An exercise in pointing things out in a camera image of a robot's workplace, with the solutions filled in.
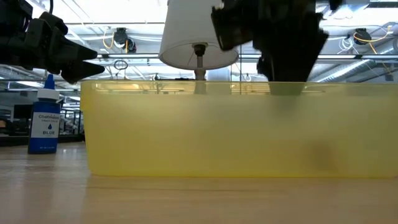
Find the transparent plastic container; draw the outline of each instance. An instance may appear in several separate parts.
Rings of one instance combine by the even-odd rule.
[[[87,81],[81,108],[97,175],[398,175],[398,85]]]

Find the bottle label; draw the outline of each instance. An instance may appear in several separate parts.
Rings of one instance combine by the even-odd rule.
[[[32,120],[32,138],[57,138],[60,129],[60,115],[36,112]]]

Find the white lamp shade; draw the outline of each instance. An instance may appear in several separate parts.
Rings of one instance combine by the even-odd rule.
[[[198,69],[192,44],[207,43],[203,69],[223,68],[235,63],[239,54],[221,51],[211,21],[211,7],[221,0],[170,0],[159,59],[175,68]]]

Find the blue bottle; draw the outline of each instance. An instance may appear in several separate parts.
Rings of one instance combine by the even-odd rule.
[[[37,98],[39,100],[33,103],[28,153],[56,153],[61,106],[57,103],[60,94],[55,90],[53,75],[47,77],[44,88],[37,92]]]

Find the wooden table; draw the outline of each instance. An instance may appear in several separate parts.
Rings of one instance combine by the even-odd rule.
[[[84,144],[0,148],[0,223],[397,224],[398,179],[91,176]]]

